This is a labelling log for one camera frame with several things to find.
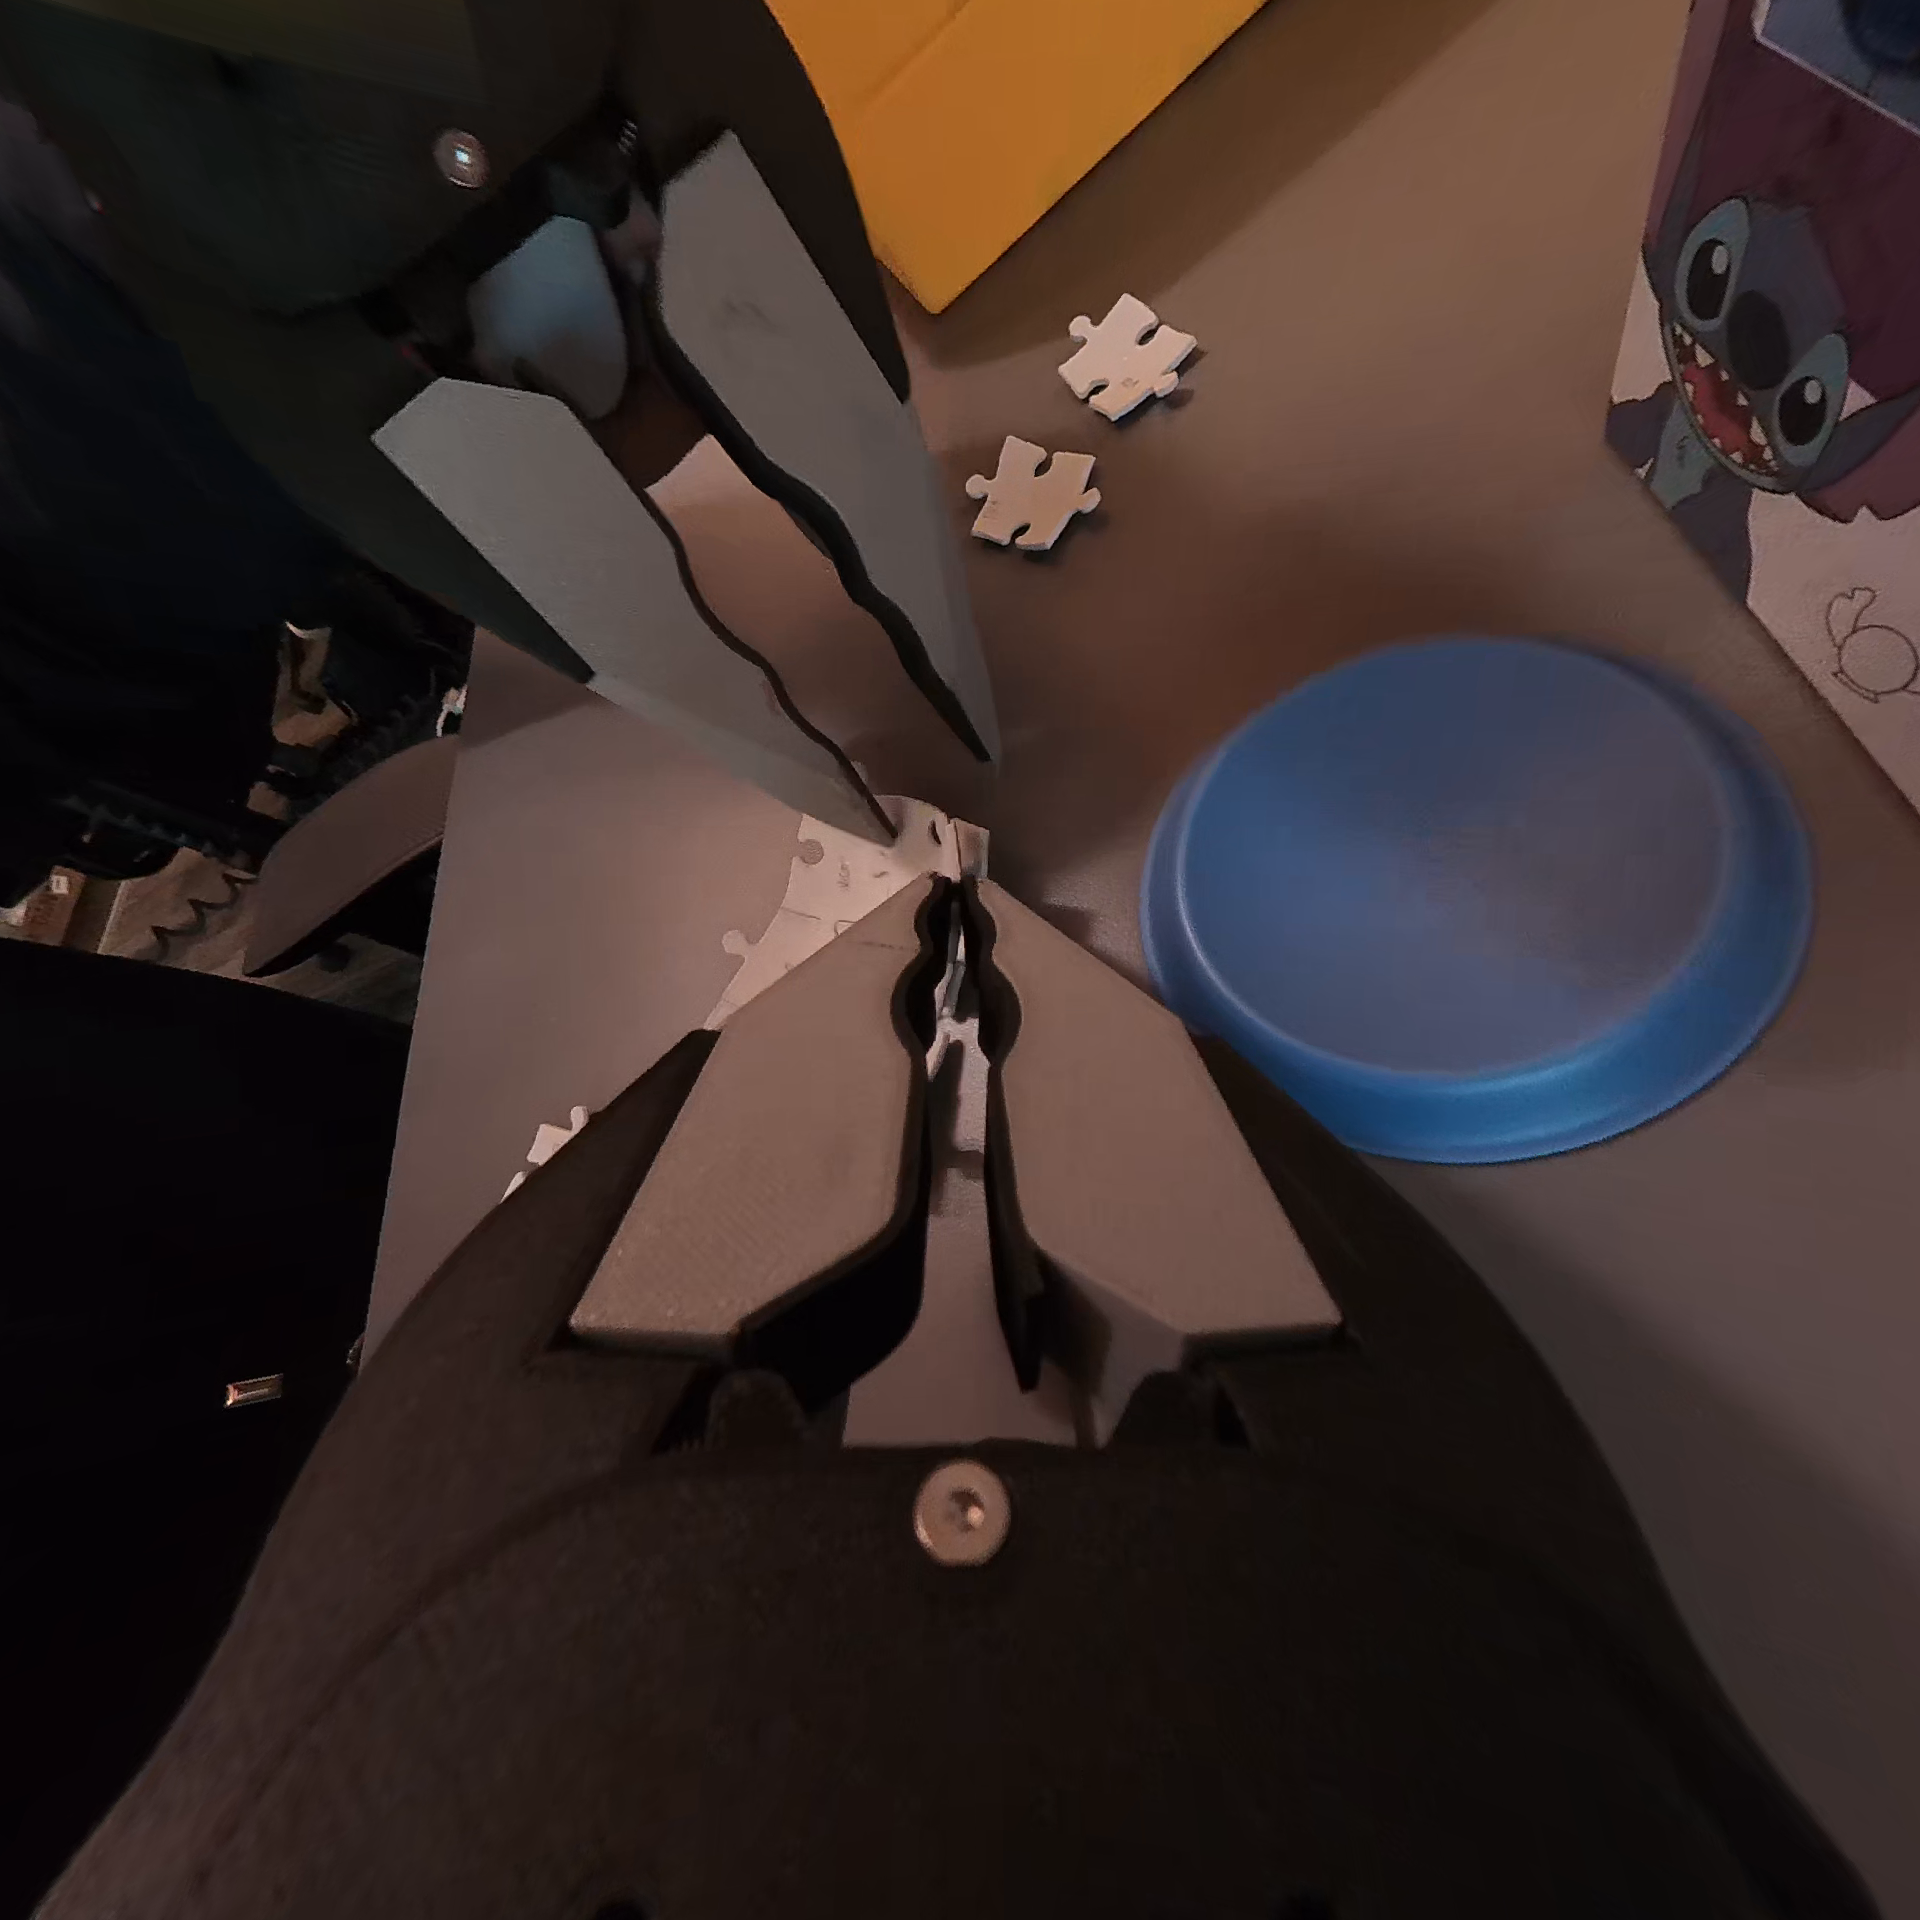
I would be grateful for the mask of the blue round plastic stand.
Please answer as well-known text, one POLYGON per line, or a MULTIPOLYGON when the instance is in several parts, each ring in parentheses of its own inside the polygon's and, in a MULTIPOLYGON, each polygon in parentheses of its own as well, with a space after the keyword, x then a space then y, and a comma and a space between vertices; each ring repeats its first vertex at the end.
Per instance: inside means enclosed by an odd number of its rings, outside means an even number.
POLYGON ((1255 711, 1173 789, 1146 968, 1359 1152, 1566 1153, 1768 1033, 1816 859, 1761 735, 1674 672, 1521 635, 1406 639, 1255 711))

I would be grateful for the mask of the cartoon print puzzle box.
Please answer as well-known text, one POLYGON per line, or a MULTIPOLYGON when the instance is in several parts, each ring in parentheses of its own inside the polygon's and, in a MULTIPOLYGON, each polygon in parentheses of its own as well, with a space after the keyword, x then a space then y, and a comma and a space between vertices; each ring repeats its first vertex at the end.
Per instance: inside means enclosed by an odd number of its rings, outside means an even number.
POLYGON ((1691 7, 1605 439, 1915 804, 1915 1, 1691 7))

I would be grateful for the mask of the white puzzle piece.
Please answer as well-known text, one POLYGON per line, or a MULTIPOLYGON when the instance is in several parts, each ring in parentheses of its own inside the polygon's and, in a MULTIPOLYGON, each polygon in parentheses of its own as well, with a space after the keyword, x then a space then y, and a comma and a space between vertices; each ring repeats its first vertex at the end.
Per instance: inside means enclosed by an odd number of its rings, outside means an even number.
POLYGON ((1111 423, 1171 397, 1193 356, 1193 334, 1161 321, 1137 295, 1121 295, 1104 318, 1070 321, 1075 352, 1059 365, 1067 390, 1111 423))
POLYGON ((1047 556, 1080 518, 1097 510, 1095 467, 1094 453, 1047 451, 1009 436, 995 471, 967 477, 967 495, 976 503, 973 536, 1029 558, 1047 556))
POLYGON ((562 1147, 576 1137, 586 1124, 593 1120, 593 1110, 587 1105, 573 1105, 565 1123, 545 1120, 536 1128, 536 1137, 527 1147, 519 1168, 511 1176, 502 1199, 511 1197, 522 1189, 536 1171, 550 1164, 562 1147))

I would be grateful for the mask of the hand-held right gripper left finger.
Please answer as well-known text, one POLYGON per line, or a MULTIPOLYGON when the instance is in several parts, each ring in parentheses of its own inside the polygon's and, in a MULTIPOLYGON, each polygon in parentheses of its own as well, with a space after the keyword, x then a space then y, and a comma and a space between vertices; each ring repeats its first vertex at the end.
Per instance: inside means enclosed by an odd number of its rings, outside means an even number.
POLYGON ((840 1400, 925 1293, 928 1069, 960 883, 919 878, 710 1036, 569 1316, 598 1351, 840 1400))

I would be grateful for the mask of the assembled white puzzle pieces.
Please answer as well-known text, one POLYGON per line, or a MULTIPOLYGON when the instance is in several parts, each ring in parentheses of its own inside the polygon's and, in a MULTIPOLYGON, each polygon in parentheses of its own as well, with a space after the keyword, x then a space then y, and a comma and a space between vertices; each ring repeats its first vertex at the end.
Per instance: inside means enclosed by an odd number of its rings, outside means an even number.
POLYGON ((722 948, 736 972, 704 1025, 720 1029, 742 1006, 776 985, 787 972, 866 918, 919 875, 950 880, 989 878, 992 837, 989 828, 913 797, 882 797, 897 822, 897 839, 879 845, 802 816, 799 849, 785 895, 761 935, 730 931, 722 948))

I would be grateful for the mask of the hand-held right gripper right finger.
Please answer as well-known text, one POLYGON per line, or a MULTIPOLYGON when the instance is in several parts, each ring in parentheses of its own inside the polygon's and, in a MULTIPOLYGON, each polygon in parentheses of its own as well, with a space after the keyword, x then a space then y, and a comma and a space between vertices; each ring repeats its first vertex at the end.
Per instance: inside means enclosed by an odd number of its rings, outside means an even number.
POLYGON ((992 880, 959 895, 989 1065, 984 1189, 1022 1388, 1137 1388, 1338 1332, 1185 1023, 992 880))

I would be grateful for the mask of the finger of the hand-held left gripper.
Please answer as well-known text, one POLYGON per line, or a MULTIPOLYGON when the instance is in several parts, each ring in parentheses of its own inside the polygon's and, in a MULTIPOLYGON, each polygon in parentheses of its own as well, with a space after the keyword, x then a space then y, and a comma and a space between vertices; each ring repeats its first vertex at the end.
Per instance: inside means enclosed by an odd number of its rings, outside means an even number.
POLYGON ((826 553, 925 703, 995 763, 992 677, 921 420, 735 132, 662 187, 657 356, 826 553))
POLYGON ((610 703, 877 845, 897 825, 706 605, 680 533, 561 400, 440 376, 373 444, 590 669, 610 703))

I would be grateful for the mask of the yellow plastic bin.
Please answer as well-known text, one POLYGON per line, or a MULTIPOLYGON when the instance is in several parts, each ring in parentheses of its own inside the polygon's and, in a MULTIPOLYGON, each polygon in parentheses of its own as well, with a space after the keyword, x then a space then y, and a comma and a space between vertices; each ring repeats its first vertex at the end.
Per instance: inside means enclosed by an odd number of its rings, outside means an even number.
POLYGON ((769 4, 837 126, 871 105, 966 7, 966 1, 769 4))

